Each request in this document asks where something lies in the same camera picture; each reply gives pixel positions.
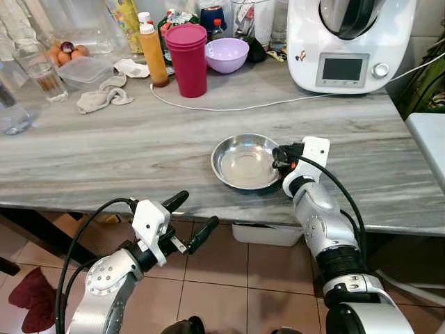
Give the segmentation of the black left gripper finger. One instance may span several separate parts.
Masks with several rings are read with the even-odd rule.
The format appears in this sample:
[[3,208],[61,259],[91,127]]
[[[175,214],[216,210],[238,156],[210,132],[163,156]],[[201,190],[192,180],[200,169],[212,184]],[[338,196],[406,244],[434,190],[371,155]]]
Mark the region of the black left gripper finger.
[[174,196],[169,197],[167,200],[164,200],[161,204],[168,210],[169,213],[174,213],[176,209],[181,207],[181,204],[184,204],[184,201],[190,196],[188,191],[179,191]]
[[197,249],[206,242],[210,234],[216,227],[219,226],[219,219],[217,216],[211,216],[209,220],[204,223],[201,228],[194,233],[192,239],[186,245],[186,254],[192,255]]

